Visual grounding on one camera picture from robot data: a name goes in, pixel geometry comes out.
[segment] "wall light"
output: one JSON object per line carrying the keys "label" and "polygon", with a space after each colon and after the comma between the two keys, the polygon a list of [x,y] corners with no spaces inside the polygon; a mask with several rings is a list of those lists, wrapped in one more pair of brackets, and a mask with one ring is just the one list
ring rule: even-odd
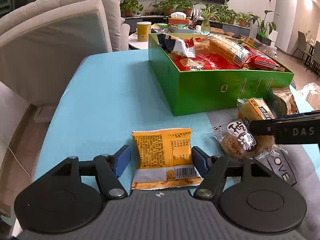
{"label": "wall light", "polygon": [[307,10],[311,11],[312,10],[312,5],[313,1],[312,0],[304,0],[304,5],[306,6]]}

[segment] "white round table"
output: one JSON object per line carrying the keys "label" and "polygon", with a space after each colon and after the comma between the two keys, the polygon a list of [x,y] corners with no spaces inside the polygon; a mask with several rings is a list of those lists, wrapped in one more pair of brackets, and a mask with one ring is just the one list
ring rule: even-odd
{"label": "white round table", "polygon": [[148,49],[149,42],[148,41],[138,41],[138,34],[133,33],[129,36],[129,45],[134,47],[135,49]]}

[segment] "beige sofa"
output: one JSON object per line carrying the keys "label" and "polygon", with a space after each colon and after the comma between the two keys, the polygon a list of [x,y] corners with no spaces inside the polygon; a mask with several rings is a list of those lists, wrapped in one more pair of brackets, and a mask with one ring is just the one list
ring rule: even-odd
{"label": "beige sofa", "polygon": [[37,0],[0,19],[0,82],[28,102],[56,106],[81,61],[128,50],[120,0]]}

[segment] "yellow canister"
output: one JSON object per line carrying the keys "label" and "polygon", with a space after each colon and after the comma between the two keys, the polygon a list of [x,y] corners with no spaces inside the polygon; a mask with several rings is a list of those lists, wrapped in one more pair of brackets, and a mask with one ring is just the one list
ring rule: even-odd
{"label": "yellow canister", "polygon": [[137,23],[138,41],[148,41],[148,34],[151,33],[151,22]]}

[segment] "sofa armrest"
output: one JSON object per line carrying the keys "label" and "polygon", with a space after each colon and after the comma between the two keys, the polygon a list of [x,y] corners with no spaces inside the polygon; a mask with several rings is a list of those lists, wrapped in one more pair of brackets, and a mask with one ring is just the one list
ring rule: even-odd
{"label": "sofa armrest", "polygon": [[129,31],[130,25],[129,24],[122,24],[120,27],[120,34],[121,34],[121,50],[129,50]]}
{"label": "sofa armrest", "polygon": [[37,15],[0,36],[0,82],[34,105],[57,105],[82,59],[112,52],[101,0]]}

